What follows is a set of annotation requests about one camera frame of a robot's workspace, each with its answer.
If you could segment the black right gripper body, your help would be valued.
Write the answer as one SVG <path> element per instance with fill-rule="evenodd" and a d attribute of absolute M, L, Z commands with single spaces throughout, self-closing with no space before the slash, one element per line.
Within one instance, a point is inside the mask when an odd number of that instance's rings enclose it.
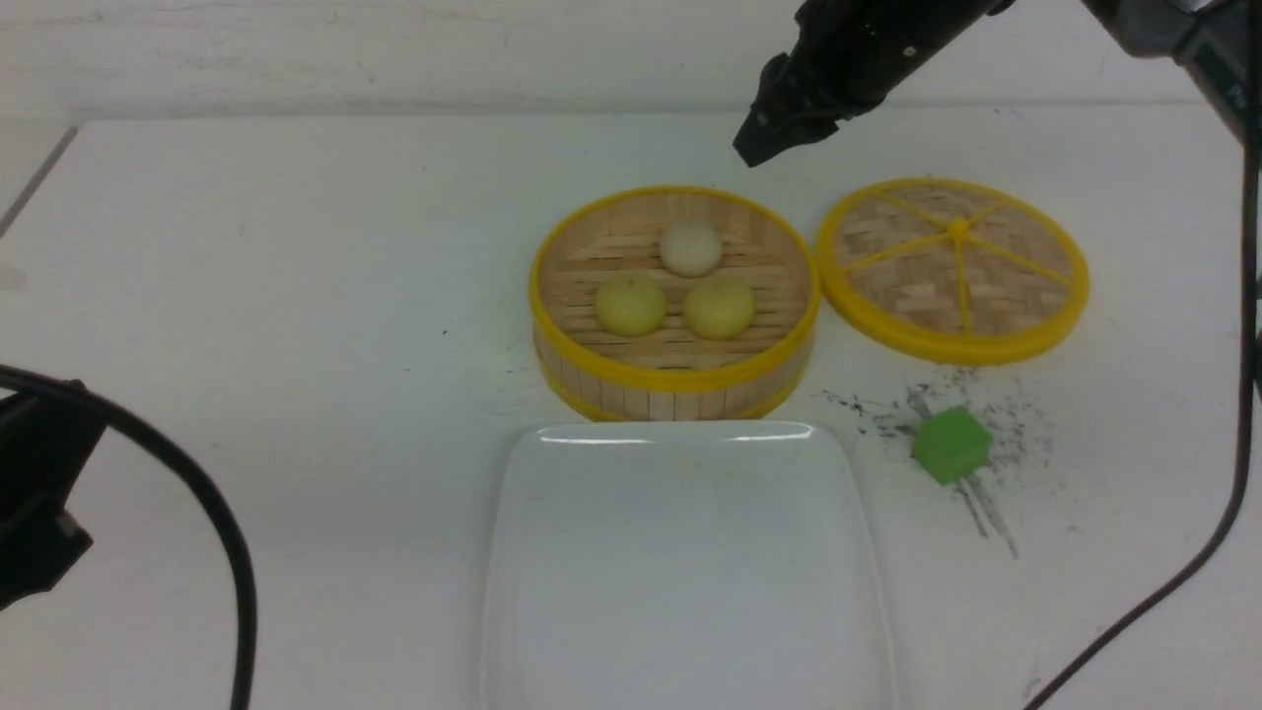
<path fill-rule="evenodd" d="M 897 86 L 1005 1 L 806 1 L 798 40 L 762 69 L 753 122 L 837 122 L 878 107 Z"/>

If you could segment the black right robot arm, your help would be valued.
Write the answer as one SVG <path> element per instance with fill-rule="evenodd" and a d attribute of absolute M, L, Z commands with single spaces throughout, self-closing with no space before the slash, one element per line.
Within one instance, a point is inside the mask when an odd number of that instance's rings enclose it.
<path fill-rule="evenodd" d="M 1089 1 L 1087 9 L 1133 57 L 1181 67 L 1244 148 L 1259 148 L 1257 1 Z M 870 113 L 960 33 L 1005 1 L 806 1 L 798 40 L 761 69 L 734 136 L 746 166 L 837 132 Z"/>

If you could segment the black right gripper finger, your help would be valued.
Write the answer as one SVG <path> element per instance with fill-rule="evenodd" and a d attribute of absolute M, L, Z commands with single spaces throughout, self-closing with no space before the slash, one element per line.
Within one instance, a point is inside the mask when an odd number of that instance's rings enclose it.
<path fill-rule="evenodd" d="M 753 103 L 732 141 L 746 166 L 756 168 L 838 131 L 839 108 Z"/>

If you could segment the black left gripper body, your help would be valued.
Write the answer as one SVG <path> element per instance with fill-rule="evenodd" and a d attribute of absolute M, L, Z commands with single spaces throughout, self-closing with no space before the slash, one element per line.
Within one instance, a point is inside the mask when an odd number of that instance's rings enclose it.
<path fill-rule="evenodd" d="M 3 609 L 53 589 L 91 547 L 67 502 L 105 431 L 87 410 L 21 392 L 3 399 Z"/>

